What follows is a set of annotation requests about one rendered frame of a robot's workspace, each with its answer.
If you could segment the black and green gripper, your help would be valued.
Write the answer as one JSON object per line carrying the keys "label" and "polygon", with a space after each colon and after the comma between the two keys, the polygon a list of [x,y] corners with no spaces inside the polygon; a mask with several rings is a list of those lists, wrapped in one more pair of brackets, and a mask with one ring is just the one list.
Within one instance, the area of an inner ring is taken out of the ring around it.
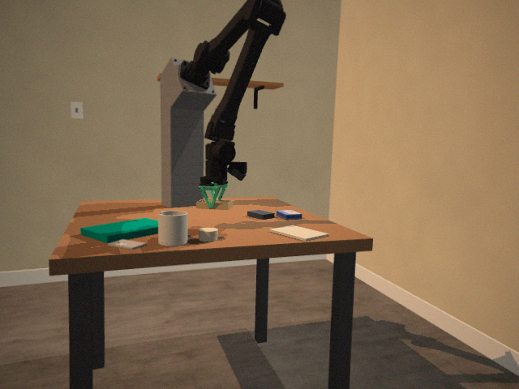
{"label": "black and green gripper", "polygon": [[[217,200],[217,196],[219,194],[220,189],[222,188],[218,200],[221,200],[221,198],[222,198],[223,194],[225,193],[225,190],[228,186],[227,177],[223,177],[223,178],[212,177],[212,162],[221,162],[221,161],[216,161],[216,160],[206,160],[205,161],[205,176],[200,178],[201,183],[199,184],[199,189],[200,189],[202,195],[204,196],[205,201],[209,208],[214,207],[214,204]],[[210,177],[210,178],[205,178],[205,177]],[[214,182],[211,179],[214,179]],[[210,185],[205,185],[205,184],[210,184]],[[210,190],[210,193],[212,195],[212,203],[209,202],[208,196],[206,194],[206,190]],[[214,193],[214,191],[215,191],[215,193]]]}

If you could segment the wooden ball-in-hole puzzle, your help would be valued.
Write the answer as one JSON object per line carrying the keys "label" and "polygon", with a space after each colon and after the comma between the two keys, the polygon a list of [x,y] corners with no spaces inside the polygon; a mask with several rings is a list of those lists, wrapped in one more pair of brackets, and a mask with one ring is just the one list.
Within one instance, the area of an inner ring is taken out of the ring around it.
{"label": "wooden ball-in-hole puzzle", "polygon": [[209,208],[205,199],[201,199],[196,202],[196,208],[198,209],[216,209],[216,210],[229,210],[233,207],[233,200],[216,200],[214,207]]}

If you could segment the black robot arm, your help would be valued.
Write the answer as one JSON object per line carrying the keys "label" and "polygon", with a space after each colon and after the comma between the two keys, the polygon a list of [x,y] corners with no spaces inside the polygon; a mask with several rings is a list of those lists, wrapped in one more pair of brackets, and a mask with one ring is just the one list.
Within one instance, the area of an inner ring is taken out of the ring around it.
{"label": "black robot arm", "polygon": [[[257,17],[271,25],[261,23]],[[225,94],[204,136],[216,141],[205,144],[205,160],[221,161],[212,162],[212,177],[227,177],[228,172],[242,181],[246,176],[247,162],[232,161],[236,155],[235,142],[231,141],[234,138],[234,123],[263,47],[271,34],[279,35],[285,17],[281,0],[247,0],[214,39],[199,43],[193,61],[182,62],[180,77],[207,90],[210,83],[209,70],[214,75],[223,71],[229,61],[229,49],[248,30]]]}

